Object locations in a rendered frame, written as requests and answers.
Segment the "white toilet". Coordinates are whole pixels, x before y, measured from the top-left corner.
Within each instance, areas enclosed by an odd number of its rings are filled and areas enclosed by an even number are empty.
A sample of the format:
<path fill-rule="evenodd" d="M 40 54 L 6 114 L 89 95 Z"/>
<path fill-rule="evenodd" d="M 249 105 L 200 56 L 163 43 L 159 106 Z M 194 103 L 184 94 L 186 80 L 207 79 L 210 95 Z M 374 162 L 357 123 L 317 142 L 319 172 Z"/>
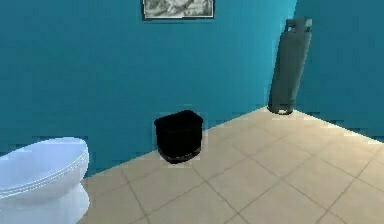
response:
<path fill-rule="evenodd" d="M 87 143 L 39 141 L 0 156 L 0 224 L 77 224 L 90 200 L 83 180 Z"/>

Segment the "black waste bin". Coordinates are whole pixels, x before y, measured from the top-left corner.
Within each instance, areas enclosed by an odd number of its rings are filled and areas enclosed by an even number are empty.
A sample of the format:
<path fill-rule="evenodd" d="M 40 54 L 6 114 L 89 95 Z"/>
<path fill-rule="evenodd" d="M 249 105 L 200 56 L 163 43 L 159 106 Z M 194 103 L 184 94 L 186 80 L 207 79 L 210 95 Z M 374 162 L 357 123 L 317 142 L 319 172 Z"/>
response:
<path fill-rule="evenodd" d="M 154 121 L 159 154 L 177 164 L 198 155 L 202 145 L 203 118 L 192 110 L 157 118 Z"/>

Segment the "framed grey picture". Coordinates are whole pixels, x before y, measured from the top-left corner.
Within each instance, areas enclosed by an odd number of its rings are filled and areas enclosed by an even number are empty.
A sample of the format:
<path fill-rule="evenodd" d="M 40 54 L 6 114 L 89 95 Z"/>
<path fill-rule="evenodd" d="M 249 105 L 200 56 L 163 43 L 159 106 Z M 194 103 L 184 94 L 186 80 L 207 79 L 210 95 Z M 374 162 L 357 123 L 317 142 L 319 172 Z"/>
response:
<path fill-rule="evenodd" d="M 215 0 L 142 0 L 144 20 L 213 19 Z"/>

